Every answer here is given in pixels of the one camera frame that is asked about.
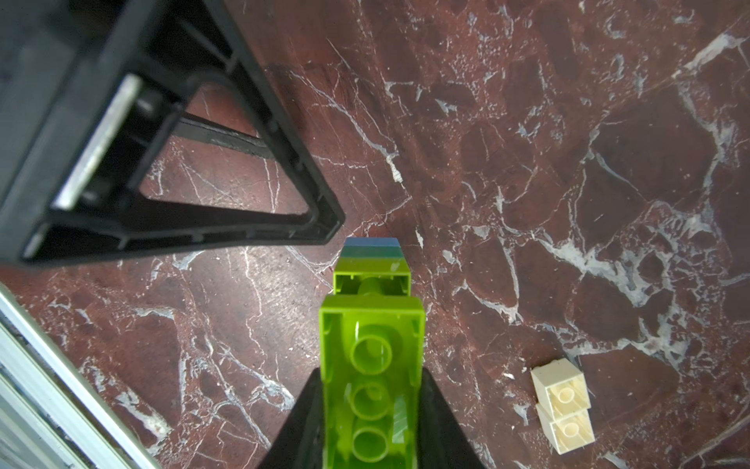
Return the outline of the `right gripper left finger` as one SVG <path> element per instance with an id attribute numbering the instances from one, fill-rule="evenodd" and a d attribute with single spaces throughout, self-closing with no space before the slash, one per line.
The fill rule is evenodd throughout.
<path id="1" fill-rule="evenodd" d="M 314 369 L 259 468 L 322 468 L 323 448 L 322 381 Z"/>

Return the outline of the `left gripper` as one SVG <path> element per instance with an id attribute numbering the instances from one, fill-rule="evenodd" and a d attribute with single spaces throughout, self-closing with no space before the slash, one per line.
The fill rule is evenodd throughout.
<path id="1" fill-rule="evenodd" d="M 171 135 L 274 161 L 306 210 L 145 197 Z M 3 263 L 320 245 L 344 222 L 223 2 L 2 3 Z"/>

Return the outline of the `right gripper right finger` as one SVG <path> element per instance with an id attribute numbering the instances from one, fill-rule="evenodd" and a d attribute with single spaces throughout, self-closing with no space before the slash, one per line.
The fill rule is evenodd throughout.
<path id="1" fill-rule="evenodd" d="M 419 468 L 486 468 L 427 367 L 422 371 L 417 426 Z"/>

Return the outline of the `light green long brick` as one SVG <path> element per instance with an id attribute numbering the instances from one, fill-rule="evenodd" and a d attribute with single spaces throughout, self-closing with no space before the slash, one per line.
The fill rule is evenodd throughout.
<path id="1" fill-rule="evenodd" d="M 325 468 L 415 468 L 426 313 L 411 296 L 320 307 Z"/>
<path id="2" fill-rule="evenodd" d="M 404 258 L 351 258 L 338 260 L 333 293 L 410 296 L 412 275 Z"/>

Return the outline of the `small cream brick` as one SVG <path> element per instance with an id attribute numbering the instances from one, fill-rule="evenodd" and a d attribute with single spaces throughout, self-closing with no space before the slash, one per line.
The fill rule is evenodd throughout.
<path id="1" fill-rule="evenodd" d="M 559 359 L 535 367 L 530 374 L 538 404 L 552 420 L 590 410 L 584 373 L 569 360 Z"/>

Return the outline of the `dark green long brick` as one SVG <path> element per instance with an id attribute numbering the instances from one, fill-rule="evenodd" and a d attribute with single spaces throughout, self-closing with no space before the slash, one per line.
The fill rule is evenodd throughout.
<path id="1" fill-rule="evenodd" d="M 404 253 L 398 246 L 345 245 L 341 250 L 340 257 L 359 259 L 402 259 L 404 258 Z"/>

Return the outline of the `cream square brick large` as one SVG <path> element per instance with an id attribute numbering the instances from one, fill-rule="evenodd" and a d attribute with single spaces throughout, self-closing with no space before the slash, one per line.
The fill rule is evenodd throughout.
<path id="1" fill-rule="evenodd" d="M 558 455 L 565 455 L 595 442 L 588 410 L 553 419 L 541 404 L 535 406 L 542 431 Z"/>

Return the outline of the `blue brick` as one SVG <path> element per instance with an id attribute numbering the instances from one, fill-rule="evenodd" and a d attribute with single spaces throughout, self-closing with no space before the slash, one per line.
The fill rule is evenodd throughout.
<path id="1" fill-rule="evenodd" d="M 400 247 L 396 238 L 356 238 L 351 236 L 345 241 L 346 247 Z"/>

